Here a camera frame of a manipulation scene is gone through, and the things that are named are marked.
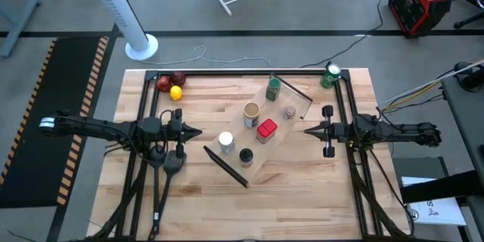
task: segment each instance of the red generator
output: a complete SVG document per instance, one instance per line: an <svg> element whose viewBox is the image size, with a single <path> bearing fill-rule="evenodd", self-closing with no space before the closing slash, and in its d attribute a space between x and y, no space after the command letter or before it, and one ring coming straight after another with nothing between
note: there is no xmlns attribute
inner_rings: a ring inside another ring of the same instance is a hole
<svg viewBox="0 0 484 242"><path fill-rule="evenodd" d="M451 10L450 0L388 0L407 38L425 36Z"/></svg>

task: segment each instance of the yellow lemon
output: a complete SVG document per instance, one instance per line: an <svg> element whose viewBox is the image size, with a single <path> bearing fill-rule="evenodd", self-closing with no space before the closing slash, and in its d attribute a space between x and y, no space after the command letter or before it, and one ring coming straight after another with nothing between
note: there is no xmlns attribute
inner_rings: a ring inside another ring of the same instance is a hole
<svg viewBox="0 0 484 242"><path fill-rule="evenodd" d="M169 96L172 98L172 100L177 101L178 99L182 98L182 88L178 87L177 85L174 85L170 90L169 90Z"/></svg>

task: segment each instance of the black floor mat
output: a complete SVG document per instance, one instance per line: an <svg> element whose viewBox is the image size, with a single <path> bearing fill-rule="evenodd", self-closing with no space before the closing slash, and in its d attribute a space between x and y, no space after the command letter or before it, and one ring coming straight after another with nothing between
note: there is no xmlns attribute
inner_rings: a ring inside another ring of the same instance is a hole
<svg viewBox="0 0 484 242"><path fill-rule="evenodd" d="M38 129L46 114L92 116L107 69L107 38L53 41L0 176L0 207L65 205L85 138L49 138Z"/></svg>

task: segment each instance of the gray concrete floor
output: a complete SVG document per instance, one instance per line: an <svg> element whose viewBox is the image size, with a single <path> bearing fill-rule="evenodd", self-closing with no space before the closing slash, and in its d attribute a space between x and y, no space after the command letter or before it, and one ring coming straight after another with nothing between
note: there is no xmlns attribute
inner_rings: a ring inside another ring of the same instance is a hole
<svg viewBox="0 0 484 242"><path fill-rule="evenodd" d="M8 0L21 9L26 0ZM113 20L98 0L42 0L29 31L102 31L111 30ZM255 29L371 29L379 21L378 0L243 0L230 6L228 17L216 0L130 0L147 31L153 30L255 30ZM382 29L398 29L386 5L382 5ZM456 20L472 16L478 10L456 1L437 29L451 29ZM482 29L475 22L468 29ZM0 19L0 31L8 29ZM186 60L198 45L207 47L206 57L231 60L240 57L265 57L273 67L300 67L343 50L357 37L241 37L159 39L155 62ZM50 38L20 39L13 56L0 61L0 165L17 131L24 107L35 85L36 76L50 44ZM112 119L116 98L125 69L132 68L217 68L266 67L263 61L231 65L204 60L179 65L140 64L124 53L125 39L116 41L95 111L96 118ZM367 37L335 62L343 67L368 67L379 102L421 85L448 70L458 61L477 61L484 55L482 36L429 36L408 40L400 36ZM403 110L391 116L396 123L435 123L442 131L443 143L429 149L415 144L395 144L394 157L445 158L449 172L467 171L472 164L465 152L455 121L443 101ZM61 240L85 235L95 198L105 141L89 139L79 168L71 203L64 221ZM21 241L6 230L37 241L45 240L54 210L0 210L0 240ZM418 237L460 240L455 228L417 226ZM473 239L480 240L472 231Z"/></svg>

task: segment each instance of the wooden table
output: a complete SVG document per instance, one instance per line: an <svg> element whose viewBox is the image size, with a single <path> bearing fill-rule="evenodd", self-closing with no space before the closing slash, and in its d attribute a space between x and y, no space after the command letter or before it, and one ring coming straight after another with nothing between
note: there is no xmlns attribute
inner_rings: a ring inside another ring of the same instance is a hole
<svg viewBox="0 0 484 242"><path fill-rule="evenodd" d="M114 121L136 119L145 70L127 70ZM351 69L352 85L359 113L376 114L377 106L367 69ZM172 180L157 240L323 240L359 239L361 234L353 200L348 160L343 144L335 144L336 157L324 158L324 142L303 133L322 121L321 108L334 106L332 121L340 114L334 89L323 89L320 76L282 76L311 97L314 102L306 118L296 123L279 148L259 170L249 189L242 187L205 153L202 146L213 140L246 100L265 87L268 76L191 76L183 87L180 101L161 94L162 110L183 109L183 120L203 130L185 145L188 155L184 168ZM150 86L148 102L154 86ZM351 112L343 90L348 118ZM392 159L386 144L374 152L397 188ZM91 221L102 225L116 208L125 180L129 153L117 151L104 159ZM404 210L391 194L388 184L370 157L369 164L377 199L390 218L408 232ZM160 171L160 182L165 175ZM152 226L153 169L148 167L138 239L146 240ZM368 227L373 223L365 203ZM129 228L132 208L126 214ZM90 224L88 235L99 230Z"/></svg>

